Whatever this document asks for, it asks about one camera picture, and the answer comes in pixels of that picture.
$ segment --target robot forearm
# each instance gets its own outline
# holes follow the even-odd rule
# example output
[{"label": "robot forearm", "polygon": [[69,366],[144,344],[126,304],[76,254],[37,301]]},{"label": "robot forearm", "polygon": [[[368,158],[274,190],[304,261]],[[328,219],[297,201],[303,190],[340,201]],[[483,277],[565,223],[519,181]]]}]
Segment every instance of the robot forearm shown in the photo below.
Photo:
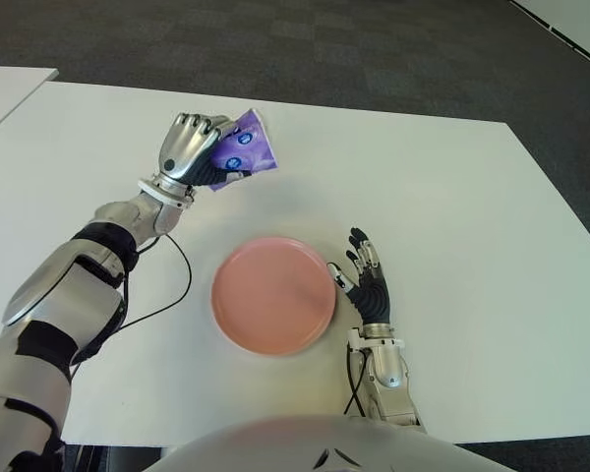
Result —
[{"label": "robot forearm", "polygon": [[0,471],[36,462],[60,470],[69,367],[98,352],[124,321],[116,289],[136,266],[140,245],[174,228],[194,185],[227,178],[211,167],[209,151],[233,128],[224,117],[179,115],[159,172],[140,182],[140,194],[99,208],[15,293],[0,336]]}]

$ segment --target snack wrapper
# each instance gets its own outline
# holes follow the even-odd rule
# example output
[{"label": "snack wrapper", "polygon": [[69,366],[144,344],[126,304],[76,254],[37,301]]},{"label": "snack wrapper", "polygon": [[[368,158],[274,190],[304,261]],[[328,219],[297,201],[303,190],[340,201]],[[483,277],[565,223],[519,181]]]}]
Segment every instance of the snack wrapper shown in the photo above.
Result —
[{"label": "snack wrapper", "polygon": [[[236,120],[236,124],[236,131],[214,149],[212,164],[225,170],[248,170],[252,175],[276,168],[275,155],[258,111],[252,108]],[[209,187],[216,191],[230,183],[222,182]]]}]

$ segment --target silver robotic arm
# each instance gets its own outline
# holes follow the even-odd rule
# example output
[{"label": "silver robotic arm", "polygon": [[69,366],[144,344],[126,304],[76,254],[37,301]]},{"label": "silver robotic arm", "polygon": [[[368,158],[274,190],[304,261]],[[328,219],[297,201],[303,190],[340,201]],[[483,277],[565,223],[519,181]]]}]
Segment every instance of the silver robotic arm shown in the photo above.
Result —
[{"label": "silver robotic arm", "polygon": [[389,294],[380,259],[360,229],[352,228],[349,241],[355,252],[348,250],[346,255],[356,267],[359,283],[353,282],[337,264],[327,266],[363,321],[362,329],[355,327],[348,331],[348,350],[362,354],[359,370],[366,393],[365,406],[361,406],[357,391],[353,398],[361,414],[368,418],[424,431],[409,395],[408,369],[401,352],[404,342],[393,336],[389,322]]},{"label": "silver robotic arm", "polygon": [[0,471],[61,470],[70,366],[121,326],[126,305],[117,288],[136,266],[138,248],[175,227],[194,187],[245,176],[209,160],[234,129],[224,116],[180,114],[142,191],[99,208],[15,293],[0,335]]}]

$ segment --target white table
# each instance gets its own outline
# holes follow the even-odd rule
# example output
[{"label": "white table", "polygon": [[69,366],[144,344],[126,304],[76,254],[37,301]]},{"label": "white table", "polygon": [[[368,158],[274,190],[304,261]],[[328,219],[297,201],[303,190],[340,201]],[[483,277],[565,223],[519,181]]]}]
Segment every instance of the white table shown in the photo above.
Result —
[{"label": "white table", "polygon": [[[590,434],[590,236],[502,123],[48,83],[0,127],[0,317],[98,206],[131,198],[180,110],[265,117],[279,169],[202,190],[174,236],[190,296],[80,370],[64,438],[166,444],[277,414],[340,413],[343,295],[301,354],[244,352],[218,330],[212,276],[239,244],[285,235],[329,261],[353,224],[383,260],[392,322],[429,432],[452,442]],[[182,291],[163,240],[132,273],[136,318]]]},{"label": "white table", "polygon": [[56,76],[56,69],[0,67],[0,122],[41,84]]}]

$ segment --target black cable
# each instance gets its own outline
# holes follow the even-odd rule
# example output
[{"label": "black cable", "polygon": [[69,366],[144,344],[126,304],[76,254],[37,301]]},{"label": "black cable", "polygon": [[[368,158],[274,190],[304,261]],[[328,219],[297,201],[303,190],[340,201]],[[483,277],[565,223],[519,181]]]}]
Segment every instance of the black cable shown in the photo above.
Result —
[{"label": "black cable", "polygon": [[345,346],[345,368],[347,370],[347,380],[350,383],[350,391],[352,392],[352,398],[354,399],[355,403],[356,403],[356,407],[358,408],[359,413],[361,414],[361,416],[365,416],[365,411],[363,410],[363,405],[361,404],[361,400],[358,397],[358,394],[354,395],[354,391],[355,391],[355,387],[354,387],[354,379],[352,378],[352,356],[351,356],[352,352],[350,350],[350,345],[349,343]]},{"label": "black cable", "polygon": [[361,355],[363,356],[363,365],[361,366],[361,373],[358,376],[358,383],[356,383],[356,386],[354,386],[354,381],[352,380],[352,371],[351,371],[351,366],[350,366],[350,354],[349,354],[349,346],[348,346],[348,351],[347,351],[347,378],[350,381],[350,388],[352,390],[352,396],[350,397],[350,401],[347,402],[347,405],[345,406],[345,409],[343,410],[343,414],[346,415],[348,410],[350,409],[350,406],[352,405],[352,401],[356,400],[356,405],[358,406],[359,409],[359,413],[361,414],[361,416],[365,416],[365,411],[363,410],[363,405],[361,405],[361,401],[358,398],[358,389],[361,386],[361,382],[363,381],[363,376],[365,375],[365,368],[367,366],[367,356],[369,356],[369,353],[367,351],[360,351]]},{"label": "black cable", "polygon": [[[165,312],[169,308],[172,308],[175,305],[177,305],[178,303],[180,303],[184,298],[186,298],[186,295],[188,295],[188,292],[190,291],[190,286],[193,282],[193,270],[190,267],[190,261],[188,261],[188,257],[186,256],[186,253],[184,253],[183,249],[181,249],[181,247],[179,247],[177,242],[171,236],[169,236],[167,234],[165,236],[177,248],[177,250],[181,254],[182,258],[184,258],[184,262],[186,263],[186,268],[188,269],[188,284],[186,285],[186,289],[184,290],[184,293],[182,293],[182,295],[177,300],[166,305],[165,307],[160,308],[159,310],[149,313],[148,315],[144,315],[143,317],[138,318],[137,320],[134,320],[130,323],[127,323],[127,324],[121,326],[116,332],[114,332],[114,334],[120,332],[121,330],[123,330],[126,327],[129,327],[131,325],[135,325],[136,323],[139,323],[139,322],[143,322],[147,318],[154,317],[155,315],[158,315],[161,312]],[[152,243],[150,243],[144,249],[138,251],[138,254],[143,254],[146,251],[148,251],[150,248],[155,246],[155,244],[157,244],[157,241],[159,241],[159,238],[155,238],[155,240]],[[129,274],[128,273],[125,275],[125,278],[123,279],[123,287],[122,288],[123,288],[122,291],[123,291],[123,297],[124,297],[124,303],[125,303],[125,314],[127,314],[127,313],[129,313]],[[77,364],[77,367],[75,367],[75,370],[72,371],[72,375],[70,376],[70,381],[72,381],[74,379],[74,377],[77,374],[77,372],[79,371],[80,367],[81,367],[81,363]]]},{"label": "black cable", "polygon": [[150,248],[152,248],[154,245],[157,244],[157,242],[159,241],[159,236],[157,236],[154,241],[152,243],[150,243],[148,246],[146,246],[144,249],[140,249],[138,251],[138,255],[140,254],[144,254],[146,251],[148,251]]},{"label": "black cable", "polygon": [[75,370],[72,371],[72,374],[70,375],[70,382],[74,379],[75,375],[79,371],[79,367],[81,366],[81,364],[82,364],[81,362],[79,364],[77,364],[77,367],[75,367]]},{"label": "black cable", "polygon": [[[186,254],[184,253],[183,249],[181,249],[179,247],[179,245],[177,244],[177,242],[171,236],[169,236],[168,234],[166,234],[165,236],[177,248],[177,251],[179,251],[179,254],[181,254],[181,257],[184,258],[184,262],[186,263],[186,268],[188,269],[188,284],[186,285],[186,289],[184,290],[184,293],[182,293],[181,296],[177,300],[175,300],[174,302],[166,305],[165,307],[160,308],[159,310],[156,310],[156,311],[154,311],[152,313],[149,313],[148,315],[144,315],[143,317],[138,318],[137,320],[134,320],[134,321],[132,321],[130,323],[127,323],[127,324],[121,326],[120,329],[118,329],[114,334],[122,331],[123,329],[126,329],[129,326],[133,326],[136,323],[143,322],[144,320],[146,320],[146,319],[148,319],[150,317],[154,317],[155,315],[158,315],[161,312],[165,312],[169,308],[172,308],[175,305],[177,305],[178,303],[180,303],[184,298],[186,298],[186,295],[188,295],[188,292],[190,291],[190,286],[193,283],[193,270],[190,267],[190,261],[188,261],[188,258],[186,257]],[[152,246],[154,246],[154,243],[152,245],[148,246],[146,249],[149,249]],[[129,290],[128,290],[127,287],[128,287],[127,278],[125,278],[125,289],[126,289],[126,292],[125,292],[125,306],[126,307],[129,306]]]}]

